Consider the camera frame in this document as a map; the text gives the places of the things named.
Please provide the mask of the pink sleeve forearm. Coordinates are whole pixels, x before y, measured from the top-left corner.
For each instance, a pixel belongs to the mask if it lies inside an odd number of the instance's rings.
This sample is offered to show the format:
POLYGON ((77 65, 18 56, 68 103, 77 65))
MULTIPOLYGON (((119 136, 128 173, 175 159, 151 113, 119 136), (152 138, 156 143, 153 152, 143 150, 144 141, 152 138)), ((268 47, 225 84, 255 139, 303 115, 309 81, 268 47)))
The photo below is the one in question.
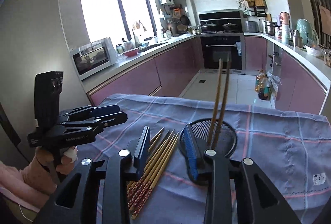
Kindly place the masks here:
POLYGON ((49 196, 30 187, 17 168, 1 162, 1 194, 9 200, 36 213, 48 201, 49 196))

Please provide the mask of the left hand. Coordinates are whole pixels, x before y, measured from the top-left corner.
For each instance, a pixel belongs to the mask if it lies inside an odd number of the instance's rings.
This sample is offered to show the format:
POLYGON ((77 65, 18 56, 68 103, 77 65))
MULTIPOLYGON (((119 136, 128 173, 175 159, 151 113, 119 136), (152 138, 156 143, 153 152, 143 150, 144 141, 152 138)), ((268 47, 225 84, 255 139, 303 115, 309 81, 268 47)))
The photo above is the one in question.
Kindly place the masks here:
POLYGON ((54 166, 54 156, 37 147, 32 162, 21 171, 24 182, 43 194, 52 194, 59 185, 55 178, 57 173, 68 175, 73 170, 77 152, 77 146, 70 147, 61 157, 60 164, 54 166))

